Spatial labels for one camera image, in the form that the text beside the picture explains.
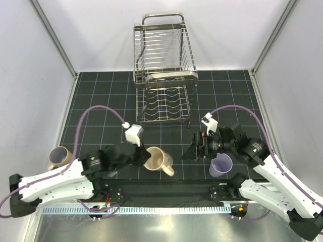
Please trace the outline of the beige patterned ceramic mug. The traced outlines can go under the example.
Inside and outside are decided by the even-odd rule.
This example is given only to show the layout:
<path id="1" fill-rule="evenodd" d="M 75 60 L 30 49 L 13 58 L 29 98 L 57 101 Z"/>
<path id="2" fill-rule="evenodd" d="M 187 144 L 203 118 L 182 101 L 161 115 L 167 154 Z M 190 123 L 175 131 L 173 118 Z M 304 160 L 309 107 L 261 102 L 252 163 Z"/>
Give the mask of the beige patterned ceramic mug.
<path id="1" fill-rule="evenodd" d="M 173 158 L 159 147 L 149 147 L 147 152 L 151 157 L 144 163 L 144 167 L 150 171 L 162 170 L 168 176 L 173 176 Z"/>

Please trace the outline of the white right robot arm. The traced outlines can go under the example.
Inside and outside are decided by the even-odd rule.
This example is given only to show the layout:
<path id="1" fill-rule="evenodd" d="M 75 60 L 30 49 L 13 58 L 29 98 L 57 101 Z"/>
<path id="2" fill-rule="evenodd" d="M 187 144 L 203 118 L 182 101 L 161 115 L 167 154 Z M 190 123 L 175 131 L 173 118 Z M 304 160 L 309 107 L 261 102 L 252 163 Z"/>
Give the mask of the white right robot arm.
<path id="1" fill-rule="evenodd" d="M 230 179 L 228 196 L 256 201 L 280 215 L 301 238 L 313 241 L 322 233 L 322 196 L 298 179 L 278 158 L 269 145 L 258 138 L 249 138 L 239 123 L 231 127 L 209 125 L 205 132 L 195 132 L 184 160 L 216 158 L 232 154 L 267 179 L 278 193 L 272 192 L 238 173 Z"/>

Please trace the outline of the tan mug lilac inside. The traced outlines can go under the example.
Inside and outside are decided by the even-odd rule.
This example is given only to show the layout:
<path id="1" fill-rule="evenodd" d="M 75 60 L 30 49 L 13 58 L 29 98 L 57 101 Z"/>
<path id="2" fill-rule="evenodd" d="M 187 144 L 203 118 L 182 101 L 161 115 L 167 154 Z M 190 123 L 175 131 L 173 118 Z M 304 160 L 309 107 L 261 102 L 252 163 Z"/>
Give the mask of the tan mug lilac inside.
<path id="1" fill-rule="evenodd" d="M 58 146 L 50 152 L 48 158 L 53 168 L 59 168 L 67 165 L 72 160 L 73 154 L 66 147 Z"/>

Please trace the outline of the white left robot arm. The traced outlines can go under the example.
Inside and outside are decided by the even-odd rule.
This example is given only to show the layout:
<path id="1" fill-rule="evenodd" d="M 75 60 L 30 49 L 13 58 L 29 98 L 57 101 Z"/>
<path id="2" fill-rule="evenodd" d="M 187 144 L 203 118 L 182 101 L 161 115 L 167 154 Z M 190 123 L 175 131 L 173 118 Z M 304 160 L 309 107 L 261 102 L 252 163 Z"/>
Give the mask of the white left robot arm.
<path id="1" fill-rule="evenodd" d="M 142 166 L 150 157 L 142 144 L 122 143 L 108 145 L 36 176 L 11 175 L 11 216 L 23 217 L 41 205 L 74 199 L 101 202 L 108 194 L 104 181 L 109 176 L 128 165 Z"/>

